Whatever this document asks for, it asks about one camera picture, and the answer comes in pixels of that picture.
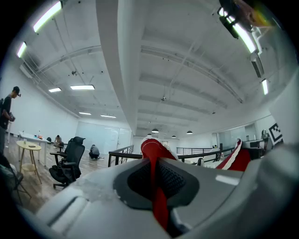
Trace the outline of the black office chair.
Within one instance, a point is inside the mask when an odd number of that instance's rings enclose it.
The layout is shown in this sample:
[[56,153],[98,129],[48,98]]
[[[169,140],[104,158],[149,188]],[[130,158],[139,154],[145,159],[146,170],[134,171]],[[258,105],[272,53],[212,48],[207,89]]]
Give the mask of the black office chair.
[[75,182],[81,175],[79,164],[85,151],[84,138],[74,137],[69,140],[64,152],[50,153],[55,157],[56,164],[49,168],[49,173],[58,183],[53,188],[65,188]]

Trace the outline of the round yellow table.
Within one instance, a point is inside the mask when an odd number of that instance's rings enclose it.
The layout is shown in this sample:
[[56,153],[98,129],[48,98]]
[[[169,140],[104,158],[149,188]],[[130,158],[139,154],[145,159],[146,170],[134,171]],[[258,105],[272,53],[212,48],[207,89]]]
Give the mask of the round yellow table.
[[[27,172],[34,172],[34,174],[37,176],[40,184],[42,184],[42,181],[41,181],[39,173],[38,173],[35,156],[34,156],[35,151],[40,152],[40,150],[42,149],[41,146],[34,144],[32,142],[26,142],[26,141],[17,141],[16,143],[20,150],[19,171],[22,172],[22,170],[23,170],[23,171],[27,171]],[[29,152],[29,156],[30,156],[29,163],[24,162],[25,151]]]

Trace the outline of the white air conditioner unit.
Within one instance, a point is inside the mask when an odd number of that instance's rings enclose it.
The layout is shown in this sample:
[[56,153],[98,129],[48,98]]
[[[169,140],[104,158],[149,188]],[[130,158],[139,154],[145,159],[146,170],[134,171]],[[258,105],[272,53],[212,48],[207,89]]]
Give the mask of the white air conditioner unit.
[[260,60],[259,55],[256,52],[252,52],[250,54],[250,61],[251,61],[253,68],[257,74],[257,77],[261,78],[264,75],[264,69],[263,69],[263,65]]

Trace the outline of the black folding chair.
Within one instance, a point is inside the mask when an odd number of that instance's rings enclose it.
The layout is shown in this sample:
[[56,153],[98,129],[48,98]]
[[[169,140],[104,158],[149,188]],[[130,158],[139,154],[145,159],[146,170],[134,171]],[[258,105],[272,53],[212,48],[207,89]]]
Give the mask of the black folding chair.
[[0,154],[0,175],[4,178],[10,196],[18,205],[23,206],[20,193],[27,194],[30,199],[32,198],[22,185],[24,179],[23,173],[18,172],[15,166],[3,154]]

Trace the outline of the long white table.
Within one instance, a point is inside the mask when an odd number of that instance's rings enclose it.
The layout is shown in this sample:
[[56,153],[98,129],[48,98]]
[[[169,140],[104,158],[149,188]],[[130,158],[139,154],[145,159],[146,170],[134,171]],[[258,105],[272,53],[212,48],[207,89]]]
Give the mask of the long white table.
[[47,166],[47,144],[48,144],[48,141],[46,139],[40,139],[37,136],[34,136],[33,134],[19,131],[19,140],[23,140],[23,139],[26,139],[29,142],[38,143],[38,145],[42,147],[44,156],[43,156],[43,159],[41,159],[40,153],[38,153],[38,160],[42,163],[42,165],[44,167],[46,167]]

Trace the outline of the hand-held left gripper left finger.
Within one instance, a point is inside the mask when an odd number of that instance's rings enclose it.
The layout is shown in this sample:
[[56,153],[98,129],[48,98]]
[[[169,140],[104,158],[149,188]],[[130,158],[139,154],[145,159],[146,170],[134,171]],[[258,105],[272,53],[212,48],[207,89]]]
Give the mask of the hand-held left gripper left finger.
[[67,239],[171,239],[152,212],[129,208],[114,179],[141,160],[93,171],[57,193],[37,218]]

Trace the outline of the red cloth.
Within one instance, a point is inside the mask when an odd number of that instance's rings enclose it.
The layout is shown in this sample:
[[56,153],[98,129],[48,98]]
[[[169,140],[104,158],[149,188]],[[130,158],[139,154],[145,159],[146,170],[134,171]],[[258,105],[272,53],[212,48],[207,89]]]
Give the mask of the red cloth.
[[[156,166],[159,162],[159,158],[178,160],[178,157],[160,141],[152,138],[143,139],[141,152],[143,158],[149,158],[150,160],[150,198],[153,206],[153,214],[158,223],[167,230],[169,210],[167,209],[165,191],[158,185],[158,181],[156,179]],[[233,152],[229,154],[229,156],[216,168],[222,170],[245,171],[249,162],[249,151],[242,148],[242,141],[238,139]]]

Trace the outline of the black balcony railing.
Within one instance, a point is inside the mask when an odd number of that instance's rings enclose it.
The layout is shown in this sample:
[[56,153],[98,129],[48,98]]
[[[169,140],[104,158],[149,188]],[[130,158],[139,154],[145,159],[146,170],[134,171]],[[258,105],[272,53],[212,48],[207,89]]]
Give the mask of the black balcony railing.
[[182,148],[177,147],[177,155],[196,155],[208,153],[211,151],[211,148]]

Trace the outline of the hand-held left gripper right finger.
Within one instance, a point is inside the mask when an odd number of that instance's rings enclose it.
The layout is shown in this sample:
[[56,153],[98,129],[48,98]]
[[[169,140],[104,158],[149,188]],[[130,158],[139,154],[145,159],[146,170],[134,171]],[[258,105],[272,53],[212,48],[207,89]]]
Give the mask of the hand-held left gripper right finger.
[[180,236],[202,224],[231,195],[242,172],[194,166],[160,158],[160,182],[167,198],[171,236]]

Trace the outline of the black metal railing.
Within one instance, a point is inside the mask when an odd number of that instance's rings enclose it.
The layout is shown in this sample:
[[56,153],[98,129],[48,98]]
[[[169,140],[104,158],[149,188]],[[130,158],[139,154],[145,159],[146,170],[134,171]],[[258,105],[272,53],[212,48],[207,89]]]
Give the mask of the black metal railing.
[[[182,148],[177,147],[176,152],[181,162],[189,162],[195,165],[198,159],[203,159],[204,163],[217,162],[224,160],[225,156],[232,153],[234,147],[223,149],[222,143],[220,148]],[[142,154],[134,154],[134,146],[127,146],[108,153],[108,167],[116,166],[127,162],[129,159],[142,159]]]

